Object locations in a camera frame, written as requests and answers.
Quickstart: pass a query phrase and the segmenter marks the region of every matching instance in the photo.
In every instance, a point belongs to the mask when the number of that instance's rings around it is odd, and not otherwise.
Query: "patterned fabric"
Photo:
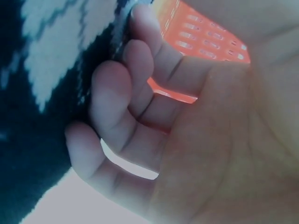
[[[88,122],[92,72],[119,59],[137,2],[151,0],[0,0],[0,223],[70,168],[64,128]]]

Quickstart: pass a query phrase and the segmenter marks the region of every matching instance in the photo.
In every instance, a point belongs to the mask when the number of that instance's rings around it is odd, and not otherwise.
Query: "skin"
[[[123,63],[93,75],[93,129],[66,130],[73,168],[111,200],[162,224],[299,223],[299,3],[186,0],[238,36],[251,64],[183,57],[136,6]],[[154,94],[146,80],[196,96]],[[145,180],[103,154],[160,173]]]

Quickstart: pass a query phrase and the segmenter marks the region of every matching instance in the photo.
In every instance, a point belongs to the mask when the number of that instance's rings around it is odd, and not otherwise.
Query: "finger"
[[[75,172],[114,202],[144,214],[154,181],[134,176],[104,155],[97,134],[83,123],[74,123],[66,131],[67,147]]]
[[[187,104],[154,94],[148,84],[154,62],[145,42],[131,40],[125,47],[124,61],[132,79],[130,112],[141,123],[169,132],[175,118]]]
[[[163,42],[158,21],[149,7],[136,6],[132,15],[133,36],[144,41],[154,57],[153,79],[168,90],[197,97],[207,73],[220,62],[183,57],[179,51]]]
[[[92,83],[90,116],[94,128],[120,157],[158,172],[166,136],[144,126],[128,111],[131,79],[120,63],[103,63]]]

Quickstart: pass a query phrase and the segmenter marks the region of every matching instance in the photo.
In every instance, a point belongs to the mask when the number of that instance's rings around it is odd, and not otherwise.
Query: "palm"
[[[95,72],[90,115],[115,153],[160,175],[146,181],[124,173],[82,123],[67,131],[74,169],[156,223],[298,223],[299,18],[291,11],[282,23],[261,13],[285,13],[297,3],[186,1],[244,40],[251,64],[183,58],[162,41],[149,11],[135,9],[136,40],[123,64]],[[155,95],[150,76],[199,99],[188,105]]]
[[[291,219],[298,163],[261,117],[248,71],[239,64],[212,69],[199,100],[176,119],[153,217],[215,224]]]

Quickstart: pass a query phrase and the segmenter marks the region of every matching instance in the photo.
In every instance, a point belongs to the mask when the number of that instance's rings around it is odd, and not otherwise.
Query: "knit sweater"
[[[70,169],[64,129],[88,122],[91,75],[118,60],[151,0],[0,0],[0,223],[18,224]]]

